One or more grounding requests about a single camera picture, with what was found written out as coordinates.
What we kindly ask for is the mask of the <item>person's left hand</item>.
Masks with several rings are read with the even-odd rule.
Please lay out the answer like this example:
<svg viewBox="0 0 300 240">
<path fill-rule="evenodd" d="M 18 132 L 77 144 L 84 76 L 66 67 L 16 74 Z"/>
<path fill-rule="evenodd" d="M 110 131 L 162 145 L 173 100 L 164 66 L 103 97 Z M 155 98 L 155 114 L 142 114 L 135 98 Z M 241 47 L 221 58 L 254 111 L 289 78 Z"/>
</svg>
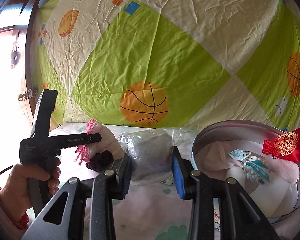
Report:
<svg viewBox="0 0 300 240">
<path fill-rule="evenodd" d="M 46 181 L 49 193 L 54 195 L 58 191 L 61 161 L 53 159 L 51 173 L 46 172 L 37 164 L 15 164 L 5 186 L 0 190 L 1 208 L 8 218 L 19 222 L 24 213 L 32 207 L 28 190 L 28 179 Z"/>
</svg>

